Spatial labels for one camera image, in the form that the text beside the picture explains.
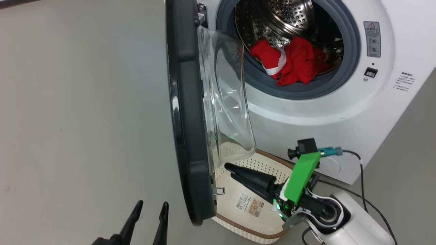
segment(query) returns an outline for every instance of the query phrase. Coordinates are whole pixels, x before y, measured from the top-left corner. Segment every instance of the barcode sticker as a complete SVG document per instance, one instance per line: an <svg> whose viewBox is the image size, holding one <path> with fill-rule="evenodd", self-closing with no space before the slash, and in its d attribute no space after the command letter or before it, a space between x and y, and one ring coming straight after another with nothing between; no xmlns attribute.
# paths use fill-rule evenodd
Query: barcode sticker
<svg viewBox="0 0 436 245"><path fill-rule="evenodd" d="M245 193L241 193L235 207L258 218L260 212L262 211L263 205L265 204L259 199L256 199Z"/></svg>

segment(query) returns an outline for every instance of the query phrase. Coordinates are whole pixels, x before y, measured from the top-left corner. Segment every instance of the metal bracket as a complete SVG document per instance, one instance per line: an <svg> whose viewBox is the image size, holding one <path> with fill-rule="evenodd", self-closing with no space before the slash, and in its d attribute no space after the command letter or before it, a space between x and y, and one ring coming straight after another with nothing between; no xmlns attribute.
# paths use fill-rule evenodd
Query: metal bracket
<svg viewBox="0 0 436 245"><path fill-rule="evenodd" d="M283 224L283 229L288 229L289 227L296 225L298 223L301 223L303 221L306 221L305 212L302 208L298 208L291 217L286 219L286 222Z"/></svg>
<svg viewBox="0 0 436 245"><path fill-rule="evenodd" d="M202 27L209 28L208 8L206 7L206 4L197 3L197 8L198 8L198 20L195 20L196 24L198 24L198 26L201 25Z"/></svg>
<svg viewBox="0 0 436 245"><path fill-rule="evenodd" d="M225 194L225 187L215 187L215 188L212 188L212 191L213 191L214 196L224 195Z"/></svg>

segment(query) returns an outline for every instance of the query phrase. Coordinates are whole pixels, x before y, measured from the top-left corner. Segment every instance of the green 3d-printed part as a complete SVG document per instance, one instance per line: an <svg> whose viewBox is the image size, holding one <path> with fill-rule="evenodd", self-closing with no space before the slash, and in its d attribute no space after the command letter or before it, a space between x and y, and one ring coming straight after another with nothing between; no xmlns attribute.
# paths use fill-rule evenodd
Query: green 3d-printed part
<svg viewBox="0 0 436 245"><path fill-rule="evenodd" d="M307 153L301 155L298 162L295 163L288 186L286 186L284 192L285 197L293 201L295 205L300 201L301 194L315 171L320 158L320 152Z"/></svg>

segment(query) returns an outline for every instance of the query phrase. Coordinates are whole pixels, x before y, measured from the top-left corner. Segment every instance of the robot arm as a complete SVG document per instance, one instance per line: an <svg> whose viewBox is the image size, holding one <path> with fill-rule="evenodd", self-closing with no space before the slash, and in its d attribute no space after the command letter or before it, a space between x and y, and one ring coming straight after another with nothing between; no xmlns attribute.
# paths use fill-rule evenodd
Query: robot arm
<svg viewBox="0 0 436 245"><path fill-rule="evenodd" d="M231 177L269 203L289 228L307 222L326 245L394 245L394 239L346 192L330 197L312 192L310 180L321 157L342 155L341 148L318 149L314 139L299 140L295 150L288 150L295 164L292 175L283 184L274 176L226 163Z"/></svg>
<svg viewBox="0 0 436 245"><path fill-rule="evenodd" d="M348 195L339 191L332 195L346 209L346 221L335 231L323 234L309 219L306 222L326 245L394 245L392 237Z"/></svg>

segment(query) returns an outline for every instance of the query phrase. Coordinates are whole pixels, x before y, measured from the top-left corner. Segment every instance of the door glass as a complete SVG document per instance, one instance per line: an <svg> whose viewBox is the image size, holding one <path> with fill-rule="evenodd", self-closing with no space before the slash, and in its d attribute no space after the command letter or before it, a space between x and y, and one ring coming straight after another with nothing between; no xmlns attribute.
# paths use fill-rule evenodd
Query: door glass
<svg viewBox="0 0 436 245"><path fill-rule="evenodd" d="M220 31L200 26L198 47L212 171L256 150L245 97L244 48Z"/></svg>

